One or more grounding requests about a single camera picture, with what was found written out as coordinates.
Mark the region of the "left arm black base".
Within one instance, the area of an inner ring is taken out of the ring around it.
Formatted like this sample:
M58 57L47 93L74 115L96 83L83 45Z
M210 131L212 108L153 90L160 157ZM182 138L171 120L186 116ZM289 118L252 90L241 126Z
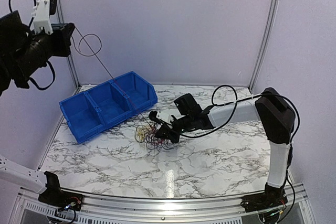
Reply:
M46 189L39 194L38 201L59 208L65 208L71 203L75 203L73 209L80 211L82 207L83 195L64 191L60 187L58 176L54 173L45 171Z

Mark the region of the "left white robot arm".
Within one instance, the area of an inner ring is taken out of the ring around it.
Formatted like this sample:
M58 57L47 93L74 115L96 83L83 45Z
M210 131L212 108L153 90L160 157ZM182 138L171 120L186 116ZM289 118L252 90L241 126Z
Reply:
M52 64L50 58L70 55L73 23L52 24L53 31L38 33L22 23L19 12L13 11L1 18L1 91L14 81L18 88L30 84L40 87L31 77L39 68ZM39 195L44 194L54 205L66 202L66 193L60 189L57 175L39 172L1 156L1 179L25 187Z

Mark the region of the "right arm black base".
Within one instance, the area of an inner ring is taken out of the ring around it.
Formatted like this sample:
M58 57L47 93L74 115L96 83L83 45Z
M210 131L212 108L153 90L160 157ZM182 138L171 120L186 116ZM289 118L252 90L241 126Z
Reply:
M288 202L284 187L285 184L277 188L266 183L263 192L243 196L240 205L246 212L284 206Z

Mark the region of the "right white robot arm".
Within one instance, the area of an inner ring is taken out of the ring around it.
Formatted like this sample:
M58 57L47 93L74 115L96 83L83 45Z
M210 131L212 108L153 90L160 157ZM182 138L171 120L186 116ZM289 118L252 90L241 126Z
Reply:
M270 142L270 167L266 191L260 195L260 203L271 207L280 199L280 191L286 183L292 158L294 126L299 124L294 106L289 102L274 88L266 88L258 95L224 104L212 103L202 109L187 93L174 101L180 118L158 111L150 112L149 118L160 125L155 137L172 143L178 143L180 137L187 137L187 133L194 130L204 130L206 135L210 135L227 124L261 122Z

